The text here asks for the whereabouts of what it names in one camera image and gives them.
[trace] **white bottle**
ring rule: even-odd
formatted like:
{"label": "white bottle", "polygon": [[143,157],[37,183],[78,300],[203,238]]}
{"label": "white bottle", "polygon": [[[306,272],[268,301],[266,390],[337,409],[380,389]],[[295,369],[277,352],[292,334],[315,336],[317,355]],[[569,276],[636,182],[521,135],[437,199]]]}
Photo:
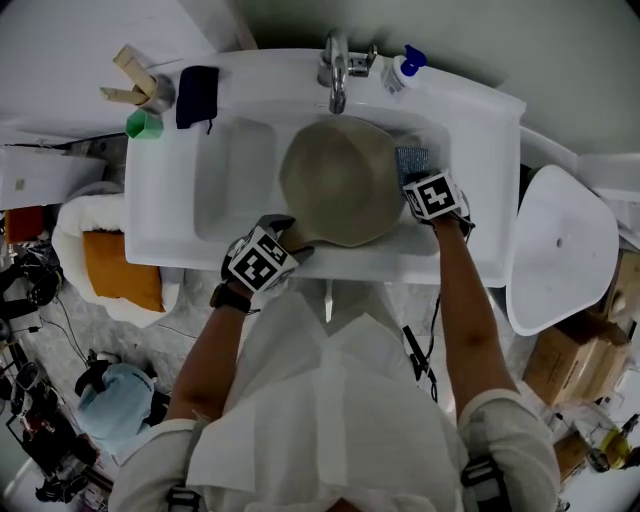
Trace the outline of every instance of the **white bottle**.
{"label": "white bottle", "polygon": [[396,55],[393,64],[382,76],[382,85],[396,99],[401,99],[408,89],[415,89],[420,79],[416,73],[427,65],[427,57],[413,46],[406,45],[407,56]]}

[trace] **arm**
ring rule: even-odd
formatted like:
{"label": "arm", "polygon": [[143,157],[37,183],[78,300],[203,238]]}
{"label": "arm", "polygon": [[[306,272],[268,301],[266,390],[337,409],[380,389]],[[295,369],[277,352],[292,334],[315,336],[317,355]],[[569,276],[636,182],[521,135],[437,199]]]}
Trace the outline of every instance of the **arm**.
{"label": "arm", "polygon": [[507,371],[493,311],[458,221],[444,217],[436,218],[433,224],[440,243],[447,371],[459,418],[465,406],[483,391],[518,390]]}
{"label": "arm", "polygon": [[[248,288],[238,282],[229,287],[251,298]],[[215,421],[222,410],[236,374],[240,334],[246,315],[223,306],[215,309],[202,334],[189,352],[173,388],[167,420],[196,419],[194,411]]]}

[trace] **white shirt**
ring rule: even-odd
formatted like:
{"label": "white shirt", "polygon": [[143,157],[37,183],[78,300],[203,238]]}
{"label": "white shirt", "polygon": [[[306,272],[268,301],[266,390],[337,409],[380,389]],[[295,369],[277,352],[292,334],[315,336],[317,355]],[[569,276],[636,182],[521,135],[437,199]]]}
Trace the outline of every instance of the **white shirt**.
{"label": "white shirt", "polygon": [[456,430],[416,387],[386,327],[364,314],[327,336],[304,298],[288,293],[247,338],[225,414],[203,431],[188,475],[194,422],[158,425],[124,457],[109,509],[167,510],[169,489],[186,476],[220,512],[321,512],[339,498],[363,512],[462,511],[471,422],[504,473],[512,509],[555,510],[550,434],[517,393],[479,395]]}

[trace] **faucet handle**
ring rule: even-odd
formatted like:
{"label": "faucet handle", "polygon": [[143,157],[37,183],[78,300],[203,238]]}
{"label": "faucet handle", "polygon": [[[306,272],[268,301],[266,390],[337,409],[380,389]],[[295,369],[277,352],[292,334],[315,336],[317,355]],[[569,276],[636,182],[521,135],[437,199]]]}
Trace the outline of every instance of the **faucet handle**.
{"label": "faucet handle", "polygon": [[369,76],[373,61],[378,56],[378,47],[372,44],[365,58],[352,57],[349,59],[349,74],[352,76]]}

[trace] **glove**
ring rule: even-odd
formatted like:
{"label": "glove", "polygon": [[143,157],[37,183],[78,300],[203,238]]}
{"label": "glove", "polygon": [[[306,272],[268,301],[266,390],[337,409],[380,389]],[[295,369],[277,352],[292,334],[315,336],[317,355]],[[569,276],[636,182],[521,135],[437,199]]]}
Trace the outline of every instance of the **glove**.
{"label": "glove", "polygon": [[402,189],[413,217],[421,224],[432,227],[431,219],[452,217],[458,221],[463,236],[469,236],[475,227],[471,222],[469,202],[451,179],[449,171],[415,173],[412,175],[414,177],[414,181]]}
{"label": "glove", "polygon": [[286,281],[315,250],[304,246],[288,252],[278,243],[279,235],[294,222],[288,215],[261,217],[248,235],[229,246],[222,263],[222,279],[240,281],[253,292],[270,290]]}

